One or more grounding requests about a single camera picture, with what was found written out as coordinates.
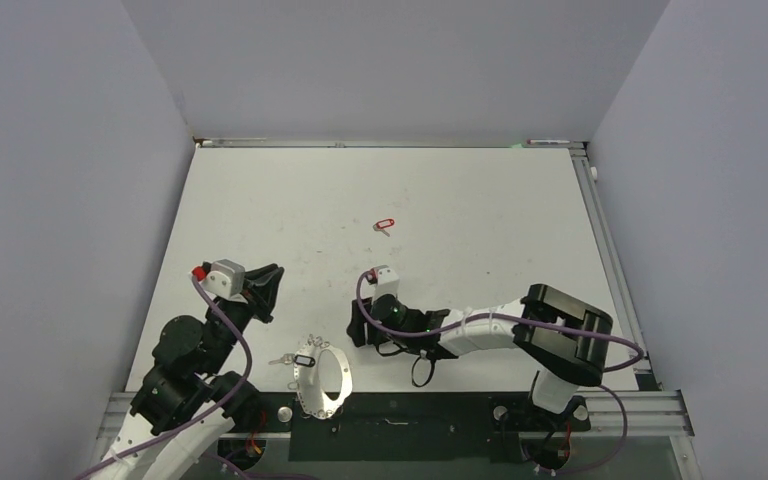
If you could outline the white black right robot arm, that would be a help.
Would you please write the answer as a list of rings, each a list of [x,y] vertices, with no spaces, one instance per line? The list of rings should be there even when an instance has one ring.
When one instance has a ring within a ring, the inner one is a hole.
[[[540,366],[524,403],[527,419],[539,428],[559,421],[579,388],[600,385],[614,325],[606,312],[546,284],[474,311],[413,309],[390,292],[351,307],[346,333],[356,347],[391,342],[431,363],[476,351],[524,351]]]

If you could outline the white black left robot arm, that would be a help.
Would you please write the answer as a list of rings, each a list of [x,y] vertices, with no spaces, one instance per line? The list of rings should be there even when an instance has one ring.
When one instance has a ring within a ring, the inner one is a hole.
[[[251,353],[243,338],[251,321],[272,321],[284,272],[275,263],[246,270],[227,259],[192,270],[205,316],[179,315],[162,328],[119,432],[83,478],[179,479],[223,434],[265,425],[251,371],[223,366],[236,346]]]

